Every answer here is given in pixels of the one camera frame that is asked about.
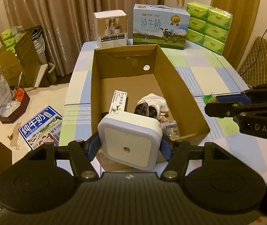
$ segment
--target white product box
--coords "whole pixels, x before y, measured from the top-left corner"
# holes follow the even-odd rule
[[[113,47],[127,44],[127,15],[122,10],[94,13],[97,46]]]
[[[113,99],[111,101],[111,107],[109,108],[109,113],[113,113],[114,111],[117,110],[124,111],[126,104],[126,97],[127,97],[127,92],[115,90]]]

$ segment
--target gold badge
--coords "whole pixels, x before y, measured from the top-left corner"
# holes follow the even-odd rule
[[[179,22],[180,22],[180,17],[178,15],[173,15],[171,17],[171,23],[170,25],[176,25],[176,26],[179,26]]]

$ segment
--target bottle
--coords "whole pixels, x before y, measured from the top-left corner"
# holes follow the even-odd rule
[[[120,26],[119,25],[116,25],[116,28],[114,30],[114,33],[115,34],[120,34],[121,33],[121,29],[120,29]]]
[[[114,25],[114,23],[111,23],[111,33],[113,34],[114,33],[114,30],[115,30],[115,25]]]
[[[111,34],[111,30],[109,28],[109,26],[106,27],[106,30],[104,31],[105,35],[110,35]]]

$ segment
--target white square device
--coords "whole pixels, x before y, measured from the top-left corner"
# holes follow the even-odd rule
[[[138,168],[154,168],[162,131],[156,119],[115,111],[98,124],[103,153],[111,160]]]

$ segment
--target cow illustration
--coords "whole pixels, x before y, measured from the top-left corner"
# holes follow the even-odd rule
[[[165,44],[167,44],[168,39],[170,38],[170,40],[172,41],[172,45],[174,43],[176,43],[176,39],[178,34],[171,32],[171,31],[167,31],[168,29],[164,29],[164,28],[160,28],[162,30],[162,34],[164,36],[164,40],[165,40]]]

